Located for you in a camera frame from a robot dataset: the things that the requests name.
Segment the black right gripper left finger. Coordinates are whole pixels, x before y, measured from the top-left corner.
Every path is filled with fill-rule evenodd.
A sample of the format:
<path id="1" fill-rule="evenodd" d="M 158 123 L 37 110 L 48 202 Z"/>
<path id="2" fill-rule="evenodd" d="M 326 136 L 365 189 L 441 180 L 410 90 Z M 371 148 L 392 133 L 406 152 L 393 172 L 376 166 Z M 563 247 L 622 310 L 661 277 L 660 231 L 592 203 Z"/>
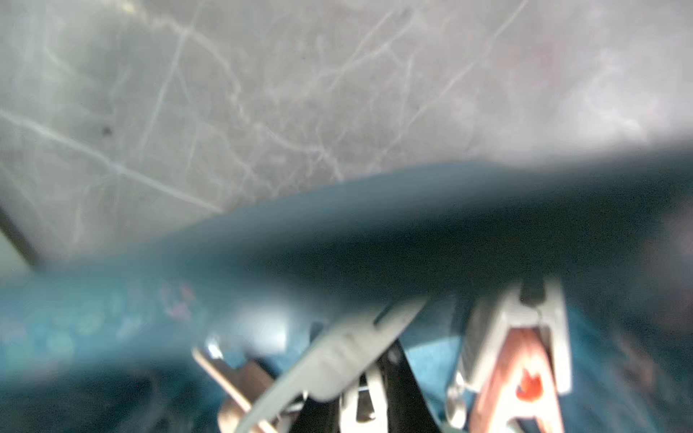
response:
<path id="1" fill-rule="evenodd" d="M 339 399 L 317 402 L 308 398 L 290 433 L 339 433 Z"/>

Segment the white clothespin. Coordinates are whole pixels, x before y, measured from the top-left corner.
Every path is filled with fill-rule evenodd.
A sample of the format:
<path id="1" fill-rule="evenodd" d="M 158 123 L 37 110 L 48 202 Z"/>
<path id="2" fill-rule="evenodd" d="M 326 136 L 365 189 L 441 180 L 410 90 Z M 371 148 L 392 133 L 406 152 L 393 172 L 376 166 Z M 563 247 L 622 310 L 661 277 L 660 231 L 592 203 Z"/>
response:
<path id="1" fill-rule="evenodd" d="M 416 297 L 374 304 L 334 322 L 261 395 L 236 431 L 270 420 L 301 393 L 319 402 L 338 397 L 402 335 L 426 302 Z"/>

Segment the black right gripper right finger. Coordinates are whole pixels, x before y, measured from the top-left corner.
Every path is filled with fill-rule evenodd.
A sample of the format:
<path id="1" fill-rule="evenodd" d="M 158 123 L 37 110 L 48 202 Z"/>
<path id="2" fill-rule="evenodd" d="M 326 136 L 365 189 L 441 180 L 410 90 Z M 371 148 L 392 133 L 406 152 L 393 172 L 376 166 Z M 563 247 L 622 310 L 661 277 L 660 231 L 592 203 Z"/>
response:
<path id="1" fill-rule="evenodd" d="M 390 433 L 434 433 L 440 428 L 429 411 L 404 350 L 395 341 L 378 361 L 384 377 Z"/>

